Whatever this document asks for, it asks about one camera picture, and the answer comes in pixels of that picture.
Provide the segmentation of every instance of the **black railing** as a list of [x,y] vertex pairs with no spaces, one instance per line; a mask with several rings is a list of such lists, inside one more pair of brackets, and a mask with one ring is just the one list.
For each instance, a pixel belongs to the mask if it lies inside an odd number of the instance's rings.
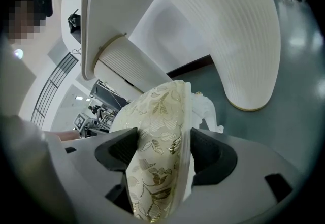
[[60,87],[62,81],[77,62],[78,60],[71,53],[68,53],[52,72],[36,101],[36,105],[31,116],[31,122],[33,122],[35,125],[42,128],[47,110],[57,89]]

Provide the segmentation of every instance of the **ceiling light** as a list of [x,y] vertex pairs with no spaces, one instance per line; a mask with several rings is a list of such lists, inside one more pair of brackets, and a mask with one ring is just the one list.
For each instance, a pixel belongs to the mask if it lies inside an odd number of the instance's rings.
[[14,55],[15,55],[18,59],[22,59],[24,53],[23,53],[22,50],[17,49],[17,50],[14,51]]

